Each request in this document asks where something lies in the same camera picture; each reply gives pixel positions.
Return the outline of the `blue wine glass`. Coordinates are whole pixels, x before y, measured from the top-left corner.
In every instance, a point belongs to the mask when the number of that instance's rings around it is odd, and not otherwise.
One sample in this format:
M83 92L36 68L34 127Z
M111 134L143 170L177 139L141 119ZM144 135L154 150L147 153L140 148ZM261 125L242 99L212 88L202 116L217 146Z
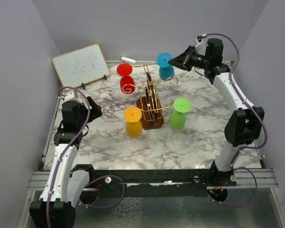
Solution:
M159 66L159 75L161 80L167 80L175 75L173 66L169 64L170 60L172 60L172 56L167 52L160 53L157 56L156 62Z

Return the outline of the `red wine glass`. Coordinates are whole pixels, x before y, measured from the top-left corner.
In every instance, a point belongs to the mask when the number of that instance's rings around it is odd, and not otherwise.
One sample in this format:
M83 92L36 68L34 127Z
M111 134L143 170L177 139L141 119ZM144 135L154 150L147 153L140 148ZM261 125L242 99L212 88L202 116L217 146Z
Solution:
M121 76L120 89L124 94L130 94L135 91L135 82L130 76L133 68L127 63L122 63L117 67L117 73Z

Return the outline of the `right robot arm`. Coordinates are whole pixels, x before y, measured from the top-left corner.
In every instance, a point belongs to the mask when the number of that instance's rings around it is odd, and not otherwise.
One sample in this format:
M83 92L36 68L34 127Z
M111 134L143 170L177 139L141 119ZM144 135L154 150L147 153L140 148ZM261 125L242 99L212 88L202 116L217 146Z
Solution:
M169 64L181 70L191 71L198 67L214 85L232 112L224 135L226 143L209 170L209 181L219 186L233 173L233 164L242 149L247 148L260 136L265 111L247 100L234 80L231 68L222 62L223 42L218 38L207 41L204 54L189 46L182 54L169 60Z

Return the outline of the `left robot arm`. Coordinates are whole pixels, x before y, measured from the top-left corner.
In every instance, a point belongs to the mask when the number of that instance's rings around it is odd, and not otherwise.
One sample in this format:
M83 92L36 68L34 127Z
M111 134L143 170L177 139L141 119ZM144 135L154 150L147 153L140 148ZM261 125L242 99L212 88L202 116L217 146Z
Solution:
M62 121L54 135L54 159L46 186L29 212L37 228L72 228L76 218L76 203L84 187L95 183L92 165L80 165L72 170L78 153L83 128L102 116L101 107L88 96L89 107L70 98L62 103Z

